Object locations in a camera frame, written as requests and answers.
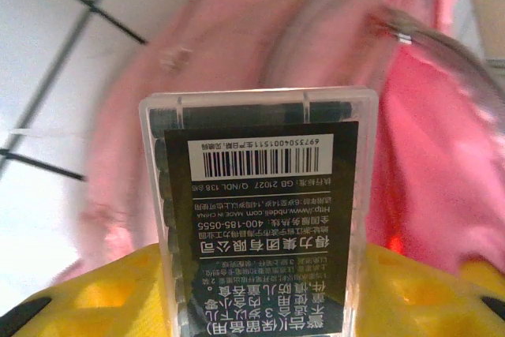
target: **plastic box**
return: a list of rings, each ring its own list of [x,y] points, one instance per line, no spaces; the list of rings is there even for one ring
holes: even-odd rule
[[[174,335],[353,334],[376,114],[366,88],[142,102]]]

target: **yellow plastic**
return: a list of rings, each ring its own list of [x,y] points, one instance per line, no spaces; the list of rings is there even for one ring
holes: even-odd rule
[[[487,290],[369,245],[357,336],[503,337],[505,322],[479,300],[499,298],[503,277],[484,263],[464,267],[473,282],[481,274],[492,281]],[[15,336],[171,337],[163,320],[162,283],[159,249],[151,245],[29,298],[53,301]]]

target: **product label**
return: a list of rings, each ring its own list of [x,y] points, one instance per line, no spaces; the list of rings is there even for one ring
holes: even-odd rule
[[[342,331],[357,128],[166,132],[185,335]]]

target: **white label sticker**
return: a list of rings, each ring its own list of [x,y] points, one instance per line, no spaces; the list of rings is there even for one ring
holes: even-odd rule
[[[331,174],[333,134],[189,141],[192,181]]]

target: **clear plastic case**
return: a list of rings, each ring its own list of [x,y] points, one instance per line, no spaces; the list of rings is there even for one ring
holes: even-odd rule
[[[353,334],[377,103],[366,88],[142,102],[172,335]]]

